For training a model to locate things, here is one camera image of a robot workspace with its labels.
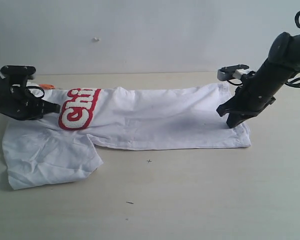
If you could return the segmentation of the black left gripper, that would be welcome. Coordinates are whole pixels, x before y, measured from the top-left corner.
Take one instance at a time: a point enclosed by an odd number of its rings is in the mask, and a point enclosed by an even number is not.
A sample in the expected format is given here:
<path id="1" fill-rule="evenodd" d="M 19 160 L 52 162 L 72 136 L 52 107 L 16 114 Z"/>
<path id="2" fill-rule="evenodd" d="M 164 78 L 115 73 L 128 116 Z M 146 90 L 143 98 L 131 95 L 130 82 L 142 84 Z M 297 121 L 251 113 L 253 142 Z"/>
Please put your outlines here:
<path id="1" fill-rule="evenodd" d="M 40 87 L 21 87 L 10 85 L 0 72 L 0 114 L 19 121 L 37 120 L 43 114 L 58 114 L 59 104 L 36 97 L 31 89 L 42 90 Z"/>

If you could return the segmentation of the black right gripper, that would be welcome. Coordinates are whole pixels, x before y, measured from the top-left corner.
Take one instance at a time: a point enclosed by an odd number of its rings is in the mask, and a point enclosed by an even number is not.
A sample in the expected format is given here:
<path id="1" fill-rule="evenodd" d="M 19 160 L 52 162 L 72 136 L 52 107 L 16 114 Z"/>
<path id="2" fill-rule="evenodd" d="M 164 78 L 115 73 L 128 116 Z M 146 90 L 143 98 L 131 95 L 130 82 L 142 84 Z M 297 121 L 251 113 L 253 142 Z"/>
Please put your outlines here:
<path id="1" fill-rule="evenodd" d="M 216 112 L 220 117 L 229 114 L 226 124 L 230 129 L 237 127 L 257 115 L 271 101 L 275 93 L 293 75 L 294 70 L 288 66 L 264 61 L 256 73 L 247 80 L 244 87 L 225 103 L 220 104 Z"/>

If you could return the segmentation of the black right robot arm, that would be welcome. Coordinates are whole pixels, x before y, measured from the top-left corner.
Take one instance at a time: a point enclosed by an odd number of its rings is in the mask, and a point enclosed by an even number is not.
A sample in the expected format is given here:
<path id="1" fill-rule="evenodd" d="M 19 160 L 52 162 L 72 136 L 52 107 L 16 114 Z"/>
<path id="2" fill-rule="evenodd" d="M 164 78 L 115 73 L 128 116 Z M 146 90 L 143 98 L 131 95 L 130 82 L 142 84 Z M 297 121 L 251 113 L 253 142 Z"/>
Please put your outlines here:
<path id="1" fill-rule="evenodd" d="M 226 124 L 235 128 L 244 121 L 258 116 L 276 99 L 278 90 L 300 73 L 300 34 L 281 33 L 272 43 L 268 56 L 257 71 L 237 64 L 217 71 L 219 81 L 239 80 L 235 94 L 218 106 L 217 113 L 228 115 Z"/>

